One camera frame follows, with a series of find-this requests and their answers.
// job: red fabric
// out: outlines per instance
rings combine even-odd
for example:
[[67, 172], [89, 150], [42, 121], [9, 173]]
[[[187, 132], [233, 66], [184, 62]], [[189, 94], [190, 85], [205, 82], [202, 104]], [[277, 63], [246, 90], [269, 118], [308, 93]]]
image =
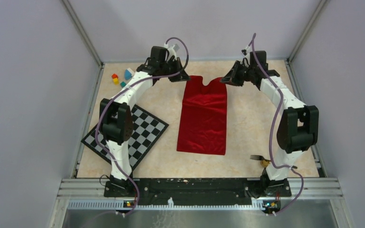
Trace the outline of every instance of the red fabric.
[[185, 86], [177, 151], [224, 155], [226, 153], [227, 92], [220, 78], [209, 85], [191, 76]]

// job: gray wall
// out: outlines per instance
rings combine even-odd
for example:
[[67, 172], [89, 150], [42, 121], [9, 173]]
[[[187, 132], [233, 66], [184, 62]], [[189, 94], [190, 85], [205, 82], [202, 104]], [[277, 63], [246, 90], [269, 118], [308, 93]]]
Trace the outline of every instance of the gray wall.
[[257, 49], [286, 58], [319, 0], [71, 0], [100, 58], [145, 60], [177, 36], [192, 59], [236, 59], [257, 32]]
[[365, 227], [365, 1], [331, 1], [294, 62], [308, 104], [320, 109], [318, 144], [356, 227]]
[[59, 0], [0, 1], [0, 228], [43, 228], [98, 73]]

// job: beige table surface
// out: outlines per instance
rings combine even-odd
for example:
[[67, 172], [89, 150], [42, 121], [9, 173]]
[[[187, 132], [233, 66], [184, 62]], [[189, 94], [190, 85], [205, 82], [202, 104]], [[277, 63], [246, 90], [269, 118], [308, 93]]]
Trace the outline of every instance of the beige table surface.
[[[203, 76], [203, 83], [207, 85], [212, 79], [225, 76], [233, 63], [234, 61], [190, 62], [186, 72], [189, 75]], [[284, 61], [273, 60], [268, 63], [269, 68], [277, 70], [283, 82], [291, 89]], [[122, 81], [125, 69], [130, 67], [135, 70], [139, 65], [140, 63], [105, 65], [89, 130], [98, 122], [100, 101], [114, 96], [121, 90], [120, 85], [114, 85], [111, 75], [118, 74]], [[169, 127], [138, 165], [134, 177], [259, 177], [263, 168], [258, 161], [250, 160], [250, 155], [269, 157], [268, 137], [276, 108], [251, 82], [245, 83], [243, 87], [226, 87], [227, 142], [224, 156], [176, 151], [185, 82], [170, 83], [168, 79], [161, 79], [147, 90], [137, 105], [164, 120]], [[274, 139], [274, 151], [277, 146]], [[295, 165], [303, 176], [318, 177], [311, 150], [305, 152]], [[102, 174], [109, 175], [110, 172], [110, 164], [84, 147], [77, 177], [97, 178]]]

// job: blue block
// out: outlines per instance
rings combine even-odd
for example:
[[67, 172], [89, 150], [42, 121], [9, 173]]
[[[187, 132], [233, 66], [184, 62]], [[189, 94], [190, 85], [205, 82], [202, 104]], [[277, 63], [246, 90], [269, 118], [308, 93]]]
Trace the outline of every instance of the blue block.
[[125, 77], [125, 80], [129, 80], [132, 78], [132, 73], [128, 69], [126, 69], [125, 73], [124, 73], [124, 77]]

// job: black and white checkered board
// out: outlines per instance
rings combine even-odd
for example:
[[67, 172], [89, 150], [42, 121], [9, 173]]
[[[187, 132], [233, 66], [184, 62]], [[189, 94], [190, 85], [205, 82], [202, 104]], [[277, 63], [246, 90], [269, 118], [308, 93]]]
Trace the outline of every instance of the black and white checkered board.
[[[137, 105], [132, 108], [131, 114], [134, 132], [128, 141], [128, 152], [129, 163], [134, 170], [169, 125]], [[94, 139], [96, 126], [82, 139], [82, 143], [111, 164], [110, 155]], [[108, 149], [101, 133], [98, 134], [98, 139]]]

